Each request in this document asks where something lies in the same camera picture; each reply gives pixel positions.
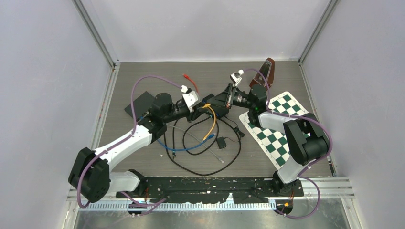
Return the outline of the small black blue switch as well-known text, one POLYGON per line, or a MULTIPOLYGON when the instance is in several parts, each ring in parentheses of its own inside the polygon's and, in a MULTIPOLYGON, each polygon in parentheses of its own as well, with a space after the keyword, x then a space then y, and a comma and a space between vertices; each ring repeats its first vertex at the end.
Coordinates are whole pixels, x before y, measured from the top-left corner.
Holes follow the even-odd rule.
MULTIPOLYGON (((204 103, 208 103, 208 100, 213 98, 214 94, 209 94, 207 96, 205 96, 202 101, 204 103)), ((229 109, 223 107, 223 106, 216 106, 216 105, 212 105, 211 104, 211 108, 215 111, 216 113, 216 117, 218 118, 223 118, 225 117, 227 114, 229 114, 229 109)))

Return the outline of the black power adapter with cord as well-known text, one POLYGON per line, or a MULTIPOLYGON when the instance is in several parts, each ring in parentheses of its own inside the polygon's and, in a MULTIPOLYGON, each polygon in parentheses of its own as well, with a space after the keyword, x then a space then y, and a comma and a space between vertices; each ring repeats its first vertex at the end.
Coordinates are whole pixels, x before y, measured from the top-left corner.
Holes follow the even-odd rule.
MULTIPOLYGON (((229 120, 229 121, 231 121, 232 123, 235 124, 235 127, 233 127, 233 130, 234 130, 234 132, 236 133, 236 135, 237 135, 238 137, 243 138, 243 137, 245 136, 245 134, 240 130, 238 124, 237 124, 235 121, 229 119, 226 115, 224 115, 224 118, 227 119, 227 120, 229 120)), ((216 139, 216 142, 217 142, 217 144, 218 144, 219 149, 224 149, 224 148, 226 148, 226 141, 225 141, 225 140, 226 140, 227 138, 230 139, 229 137, 223 137, 223 136, 222 136, 222 137, 218 137, 218 138, 216 139)))

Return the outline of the dark grey network switch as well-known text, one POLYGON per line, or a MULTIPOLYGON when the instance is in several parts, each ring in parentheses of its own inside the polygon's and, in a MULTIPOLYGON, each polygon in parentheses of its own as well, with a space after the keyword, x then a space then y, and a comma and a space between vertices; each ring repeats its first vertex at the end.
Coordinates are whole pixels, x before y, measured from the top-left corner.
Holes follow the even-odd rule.
POLYGON ((133 101, 135 116, 137 121, 149 110, 154 102, 155 97, 148 91, 145 91, 138 98, 133 101))

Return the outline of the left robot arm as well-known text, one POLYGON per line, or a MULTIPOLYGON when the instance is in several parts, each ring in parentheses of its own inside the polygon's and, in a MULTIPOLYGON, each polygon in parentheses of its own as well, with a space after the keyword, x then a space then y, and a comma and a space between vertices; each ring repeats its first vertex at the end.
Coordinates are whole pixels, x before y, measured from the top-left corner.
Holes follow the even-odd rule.
POLYGON ((142 197, 147 188, 139 172, 112 170, 132 153, 163 136, 167 123, 198 118, 206 110, 207 103, 201 101, 195 91, 183 94, 179 104, 175 104, 168 93, 152 96, 145 92, 130 107, 134 109, 135 118, 130 131, 96 149, 84 147, 77 154, 68 182, 76 188, 77 202, 82 208, 87 206, 82 198, 95 203, 112 192, 128 191, 136 198, 142 197))

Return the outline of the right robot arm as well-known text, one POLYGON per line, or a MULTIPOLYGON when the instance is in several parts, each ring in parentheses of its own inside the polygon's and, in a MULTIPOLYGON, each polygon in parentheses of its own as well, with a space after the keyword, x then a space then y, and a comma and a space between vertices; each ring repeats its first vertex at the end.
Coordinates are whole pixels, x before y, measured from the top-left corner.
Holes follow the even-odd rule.
POLYGON ((292 189, 291 183, 310 165, 330 154, 332 140, 312 113, 291 115, 271 110, 266 93, 266 88, 259 84, 246 94, 230 83, 223 92, 206 102, 224 109, 247 108, 249 122, 255 127, 278 131, 286 137, 290 157, 272 179, 273 191, 284 196, 292 189))

